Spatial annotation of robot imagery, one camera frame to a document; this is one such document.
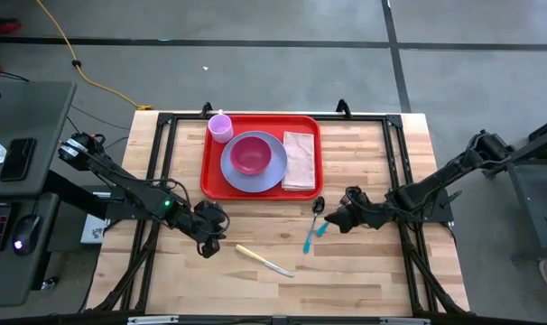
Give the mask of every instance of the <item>wooden table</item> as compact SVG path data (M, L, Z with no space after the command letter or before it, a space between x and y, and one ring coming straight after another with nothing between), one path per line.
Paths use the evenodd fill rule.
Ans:
M147 170L157 114L135 113L123 167L139 178L144 178ZM193 204L204 199L199 173L206 125L204 121L180 121L173 149L170 177L183 182ZM390 179L381 126L339 121L320 122L320 127L325 212L336 210L348 185L359 185L371 200L383 201ZM403 129L413 176L419 181L436 170L425 116L403 115ZM399 158L396 144L394 149ZM156 177L161 172L162 157L160 154ZM314 237L310 253L304 255L302 246L312 219L310 201L221 203L231 216L231 227L227 239L220 241L221 251L210 259L199 256L195 244L179 230L162 227L147 313L411 315L400 236L394 223L380 230L357 227L348 234L330 226L323 238ZM127 220L107 232L88 308L103 301L127 268L134 228L135 222ZM457 304L468 309L450 233L432 224L425 225L423 231L433 273ZM285 277L240 255L236 244L294 272L295 277ZM141 271L137 279L134 301ZM422 305L426 306L422 277L417 276L417 281Z

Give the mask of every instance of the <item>plastic cup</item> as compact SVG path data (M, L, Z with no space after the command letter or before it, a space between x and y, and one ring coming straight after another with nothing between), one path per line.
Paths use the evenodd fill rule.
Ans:
M231 125L231 118L225 114L217 114L209 119L209 132L213 140L225 144L234 137L234 128Z

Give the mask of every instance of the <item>butter knife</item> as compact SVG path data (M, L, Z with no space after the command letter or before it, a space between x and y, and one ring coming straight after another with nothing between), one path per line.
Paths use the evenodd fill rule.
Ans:
M265 258L259 256L258 254L250 251L249 249L241 246L241 245L237 245L236 246L236 251L245 255L245 256L248 256L248 257L251 257L257 261L260 261L262 263L264 263L264 265L272 270L274 270L275 272L279 273L279 274L283 274L287 277L293 277L293 273L289 272L289 271L286 271L284 269L282 269L280 266L278 265L275 265L274 263L266 260Z

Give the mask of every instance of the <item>gray floor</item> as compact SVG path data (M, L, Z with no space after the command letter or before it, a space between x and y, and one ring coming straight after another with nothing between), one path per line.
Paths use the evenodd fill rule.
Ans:
M378 0L73 0L44 2L70 36L184 40L387 41ZM547 43L547 0L391 0L400 42ZM5 0L0 14L23 21L25 36L55 36L34 1ZM353 109L400 112L389 50L248 47L75 46L87 74L158 109L329 111L339 98ZM545 51L401 51L413 112L425 113L439 164L485 128L520 144L547 121ZM77 107L128 127L134 109L92 88L70 66L64 46L0 44L0 64L32 80L74 80ZM108 139L127 134L72 110L71 119ZM64 136L72 129L67 126ZM124 145L110 150L121 161ZM94 178L55 162L81 184ZM532 247L510 181L479 173L452 186L458 250L472 311L547 321L547 286L536 265L513 266ZM96 251L54 262L63 283L0 317L76 311Z

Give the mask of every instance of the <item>yellow cable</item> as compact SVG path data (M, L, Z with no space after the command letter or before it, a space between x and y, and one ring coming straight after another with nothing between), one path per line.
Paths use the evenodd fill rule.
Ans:
M75 51L73 50L73 47L71 46L71 44L69 43L69 39L67 38L67 36L65 36L65 33L63 32L63 30L60 28L60 25L59 23L57 23L57 20L55 20L55 18L53 18L52 14L49 12L49 10L47 10L47 8L45 8L45 6L41 3L41 0L37 0L37 4L39 4L39 6L41 7L41 9L47 14L47 16L49 16L49 18L51 18L51 20L53 21L53 23L55 24L55 26L57 27L57 29L59 30L59 33L61 35L61 37L63 38L63 40L67 43L67 46L69 46L69 50L71 51L71 55L73 56L73 60L78 60L77 59L77 55L75 54ZM153 109L153 106L152 105L139 105L137 103L135 103L133 100L131 100L129 97L123 95L122 93L118 92L117 90L115 89L111 89L107 86L103 86L89 78L87 78L87 76L85 75L85 73L83 73L83 70L81 69L80 67L80 64L79 65L76 65L75 68L77 68L77 71L79 72L79 74L81 75L81 77L83 77L83 79L88 82L89 84L95 86L95 87L99 87L101 89L104 89L108 92L111 92L111 93L114 93L116 95L118 95L119 97L121 97L122 99L128 101L129 103L131 103L133 106L135 106L135 108L137 110L148 110L148 109Z

